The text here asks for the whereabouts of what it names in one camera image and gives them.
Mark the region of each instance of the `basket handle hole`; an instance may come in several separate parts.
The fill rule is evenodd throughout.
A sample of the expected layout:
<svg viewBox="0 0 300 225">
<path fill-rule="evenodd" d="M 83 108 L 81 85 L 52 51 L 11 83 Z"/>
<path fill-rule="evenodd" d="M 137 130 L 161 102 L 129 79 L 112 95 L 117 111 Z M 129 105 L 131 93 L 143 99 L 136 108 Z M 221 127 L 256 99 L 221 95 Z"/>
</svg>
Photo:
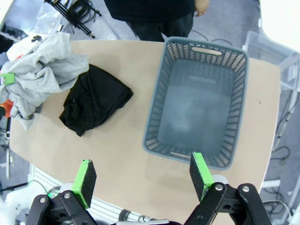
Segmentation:
<svg viewBox="0 0 300 225">
<path fill-rule="evenodd" d="M 213 54 L 213 55 L 222 55 L 222 53 L 219 51 L 206 49 L 206 48 L 192 47 L 192 50 L 195 52 L 209 53 L 209 54 Z"/>
</svg>

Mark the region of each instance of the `laundry basket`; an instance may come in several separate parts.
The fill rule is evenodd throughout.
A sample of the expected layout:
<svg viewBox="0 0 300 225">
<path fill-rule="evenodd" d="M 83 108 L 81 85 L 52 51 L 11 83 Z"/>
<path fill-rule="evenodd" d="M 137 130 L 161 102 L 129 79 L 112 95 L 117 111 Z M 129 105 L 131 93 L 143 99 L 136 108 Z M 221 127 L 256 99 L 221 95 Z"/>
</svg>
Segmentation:
<svg viewBox="0 0 300 225">
<path fill-rule="evenodd" d="M 201 152 L 212 169 L 233 160 L 248 77 L 248 56 L 233 47 L 171 37 L 165 43 L 143 138 L 159 156 L 189 163 Z"/>
</svg>

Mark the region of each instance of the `person's hand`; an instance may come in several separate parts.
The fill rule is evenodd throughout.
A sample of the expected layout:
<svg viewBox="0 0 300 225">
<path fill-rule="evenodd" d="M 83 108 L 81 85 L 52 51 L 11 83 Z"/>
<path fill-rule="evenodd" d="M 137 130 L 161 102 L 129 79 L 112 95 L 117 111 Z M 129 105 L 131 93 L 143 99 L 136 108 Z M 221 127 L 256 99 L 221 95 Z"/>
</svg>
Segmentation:
<svg viewBox="0 0 300 225">
<path fill-rule="evenodd" d="M 195 0 L 195 8 L 197 11 L 196 16 L 203 15 L 209 4 L 210 4 L 210 0 Z"/>
</svg>

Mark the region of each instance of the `wooden table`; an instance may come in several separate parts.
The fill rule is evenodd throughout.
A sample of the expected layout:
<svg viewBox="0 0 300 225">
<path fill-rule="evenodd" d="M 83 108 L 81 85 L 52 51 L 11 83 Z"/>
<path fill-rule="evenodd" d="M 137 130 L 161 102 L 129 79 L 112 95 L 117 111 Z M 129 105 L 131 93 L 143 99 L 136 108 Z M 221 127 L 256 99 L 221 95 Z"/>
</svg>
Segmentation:
<svg viewBox="0 0 300 225">
<path fill-rule="evenodd" d="M 12 121 L 11 149 L 63 182 L 74 180 L 81 160 L 92 159 L 98 175 L 95 197 L 154 218 L 183 223 L 198 204 L 189 165 L 151 155 L 142 148 L 163 44 L 92 40 L 73 42 L 72 48 L 123 81 L 134 96 L 105 124 L 78 137 L 59 120 L 68 92 L 55 94 L 44 103 L 29 131 Z M 226 171 L 211 171 L 224 175 L 235 188 L 246 182 L 260 188 L 278 112 L 279 69 L 251 59 L 249 72 L 233 164 Z M 216 220 L 231 224 L 225 214 Z"/>
</svg>

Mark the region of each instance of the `crumpled gray shirt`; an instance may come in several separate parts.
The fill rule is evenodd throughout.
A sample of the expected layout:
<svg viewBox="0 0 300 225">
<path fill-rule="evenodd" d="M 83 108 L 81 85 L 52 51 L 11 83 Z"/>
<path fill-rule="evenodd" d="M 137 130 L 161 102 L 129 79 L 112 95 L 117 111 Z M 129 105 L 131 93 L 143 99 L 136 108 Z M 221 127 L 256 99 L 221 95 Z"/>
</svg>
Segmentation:
<svg viewBox="0 0 300 225">
<path fill-rule="evenodd" d="M 86 55 L 71 52 L 70 34 L 58 32 L 38 43 L 32 52 L 3 65 L 1 73 L 15 73 L 15 83 L 0 86 L 0 102 L 14 102 L 11 116 L 27 130 L 35 109 L 53 93 L 72 88 L 89 70 Z"/>
</svg>

